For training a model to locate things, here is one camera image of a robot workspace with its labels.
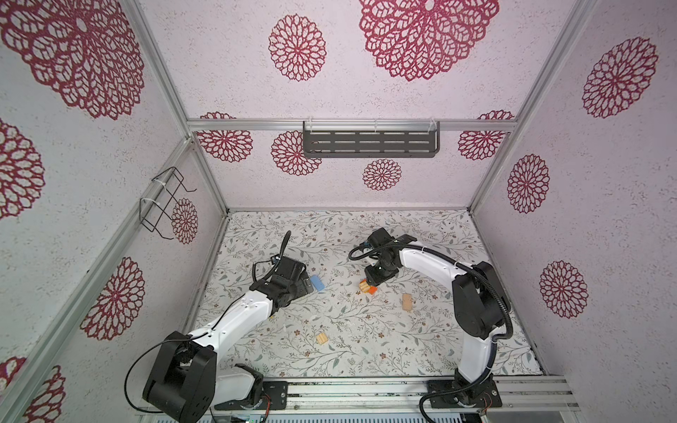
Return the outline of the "long natural wood block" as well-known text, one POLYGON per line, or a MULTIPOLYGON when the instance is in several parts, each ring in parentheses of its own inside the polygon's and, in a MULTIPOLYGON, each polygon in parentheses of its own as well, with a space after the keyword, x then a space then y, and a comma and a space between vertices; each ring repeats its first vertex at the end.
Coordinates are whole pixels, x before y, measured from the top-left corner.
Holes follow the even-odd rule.
POLYGON ((412 312, 414 309, 414 298, 411 294, 402 295, 402 309, 405 312, 412 312))

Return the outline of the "grooved natural block front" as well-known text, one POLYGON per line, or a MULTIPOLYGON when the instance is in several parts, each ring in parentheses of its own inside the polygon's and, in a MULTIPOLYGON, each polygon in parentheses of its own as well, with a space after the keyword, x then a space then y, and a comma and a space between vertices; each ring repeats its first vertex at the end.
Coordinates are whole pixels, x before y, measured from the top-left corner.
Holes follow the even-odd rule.
POLYGON ((316 336, 316 340, 319 345, 324 345, 329 342, 329 337, 324 332, 321 332, 316 336))

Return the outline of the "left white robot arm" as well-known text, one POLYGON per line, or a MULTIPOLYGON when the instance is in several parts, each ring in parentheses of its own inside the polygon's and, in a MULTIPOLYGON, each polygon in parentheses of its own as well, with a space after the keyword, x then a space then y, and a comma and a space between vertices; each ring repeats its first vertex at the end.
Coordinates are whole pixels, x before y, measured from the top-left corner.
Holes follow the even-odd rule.
POLYGON ((260 372, 236 364, 220 374, 220 359, 259 324, 313 291, 305 264, 276 257, 273 268, 218 318, 188 334, 174 331, 155 346, 159 352, 143 400, 178 422, 197 422, 217 405, 254 408, 265 403, 260 372))

